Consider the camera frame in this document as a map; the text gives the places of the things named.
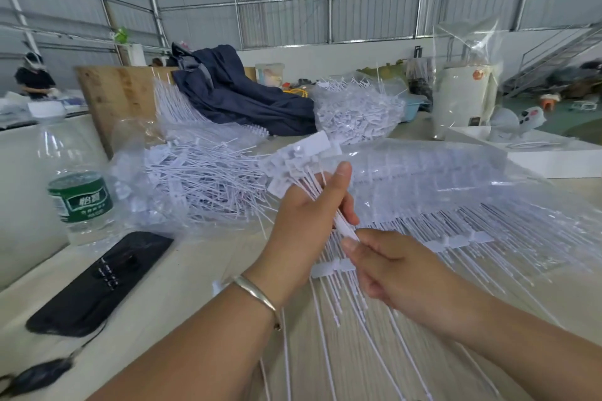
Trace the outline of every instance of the blue fabric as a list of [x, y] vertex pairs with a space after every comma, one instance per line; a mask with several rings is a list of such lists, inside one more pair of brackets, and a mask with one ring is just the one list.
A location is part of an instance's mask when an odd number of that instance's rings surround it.
[[230, 45], [193, 53], [173, 45], [172, 50], [176, 57], [194, 57], [209, 71], [213, 86], [199, 68], [177, 70], [172, 75], [194, 108], [213, 122], [254, 123], [279, 136], [316, 132], [314, 102], [247, 78], [243, 63]]

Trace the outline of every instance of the hand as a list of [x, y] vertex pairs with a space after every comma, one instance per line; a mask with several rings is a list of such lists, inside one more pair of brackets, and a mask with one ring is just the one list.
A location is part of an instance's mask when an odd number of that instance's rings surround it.
[[[321, 175], [316, 178], [322, 182]], [[347, 192], [350, 180], [351, 164], [341, 162], [334, 175], [326, 175], [326, 187], [317, 200], [296, 185], [282, 198], [266, 248], [245, 272], [275, 306], [282, 307], [309, 278], [330, 236], [337, 210], [350, 224], [359, 224], [353, 198]]]
[[366, 294], [436, 333], [459, 340], [494, 297], [464, 280], [427, 247], [396, 231], [357, 230], [342, 240]]

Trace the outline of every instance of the person's right hand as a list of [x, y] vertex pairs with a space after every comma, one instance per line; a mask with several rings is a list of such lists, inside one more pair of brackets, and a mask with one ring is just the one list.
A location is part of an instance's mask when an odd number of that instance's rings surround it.
[[366, 294], [438, 334], [460, 339], [478, 327], [494, 297], [464, 280], [411, 236], [362, 228], [342, 248]]

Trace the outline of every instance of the plastic water bottle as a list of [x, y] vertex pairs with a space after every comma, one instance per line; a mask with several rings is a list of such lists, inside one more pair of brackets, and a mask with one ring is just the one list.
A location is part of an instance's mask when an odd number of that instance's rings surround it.
[[113, 201], [91, 147], [65, 122], [60, 101], [28, 105], [40, 128], [38, 156], [46, 164], [46, 187], [69, 241], [80, 245], [109, 236], [114, 230]]

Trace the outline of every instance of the green bottle label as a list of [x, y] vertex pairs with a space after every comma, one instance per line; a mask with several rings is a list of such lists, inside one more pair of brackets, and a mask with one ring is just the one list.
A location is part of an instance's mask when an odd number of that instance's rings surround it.
[[54, 206], [67, 223], [94, 219], [113, 207], [105, 180], [94, 172], [74, 173], [48, 185]]

